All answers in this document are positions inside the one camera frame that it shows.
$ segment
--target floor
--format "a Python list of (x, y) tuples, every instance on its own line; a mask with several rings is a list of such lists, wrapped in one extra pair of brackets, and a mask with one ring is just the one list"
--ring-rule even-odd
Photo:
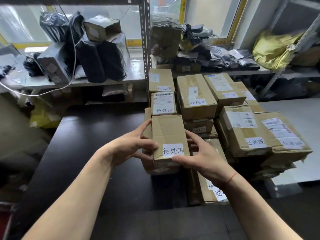
[[(294, 196), (267, 200), (303, 239), (318, 239), (320, 186)], [(208, 205), (172, 210), (99, 216), (91, 240), (245, 240), (230, 205)]]

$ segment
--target black tabletop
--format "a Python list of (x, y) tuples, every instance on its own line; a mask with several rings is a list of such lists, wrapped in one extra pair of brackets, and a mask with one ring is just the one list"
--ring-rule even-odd
[[(73, 106), (57, 128), (12, 220), (10, 239), (20, 239), (67, 189), (94, 152), (144, 121), (146, 103)], [(185, 174), (150, 176), (141, 160), (116, 167), (99, 215), (186, 207)]]

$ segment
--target right hand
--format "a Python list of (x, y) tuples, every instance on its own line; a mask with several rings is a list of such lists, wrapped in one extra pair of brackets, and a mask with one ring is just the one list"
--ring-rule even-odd
[(236, 173), (236, 171), (219, 155), (209, 143), (197, 134), (186, 130), (191, 151), (199, 151), (198, 155), (175, 155), (172, 161), (197, 170), (203, 177), (220, 188)]

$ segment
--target hand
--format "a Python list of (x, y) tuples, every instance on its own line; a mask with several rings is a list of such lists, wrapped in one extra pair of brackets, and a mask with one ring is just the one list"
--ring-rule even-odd
[(199, 151), (194, 156), (176, 155), (172, 161), (197, 170), (216, 187), (223, 186), (236, 172), (219, 153), (201, 137), (186, 130), (190, 151)]
[(120, 165), (131, 157), (137, 157), (142, 160), (153, 160), (152, 157), (138, 152), (139, 149), (152, 150), (159, 147), (157, 142), (142, 135), (150, 124), (151, 119), (145, 121), (137, 129), (110, 141), (98, 149), (97, 153), (110, 161), (111, 166)]

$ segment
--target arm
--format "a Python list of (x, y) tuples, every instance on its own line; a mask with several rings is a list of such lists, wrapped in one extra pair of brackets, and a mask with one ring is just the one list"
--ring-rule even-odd
[(130, 157), (152, 160), (137, 152), (141, 148), (158, 148), (155, 141), (142, 136), (150, 123), (151, 120), (148, 120), (134, 131), (98, 149), (72, 184), (22, 239), (89, 239), (112, 169)]
[(190, 149), (198, 155), (177, 155), (172, 160), (198, 170), (223, 190), (249, 239), (301, 239), (211, 145), (192, 132), (186, 134)]

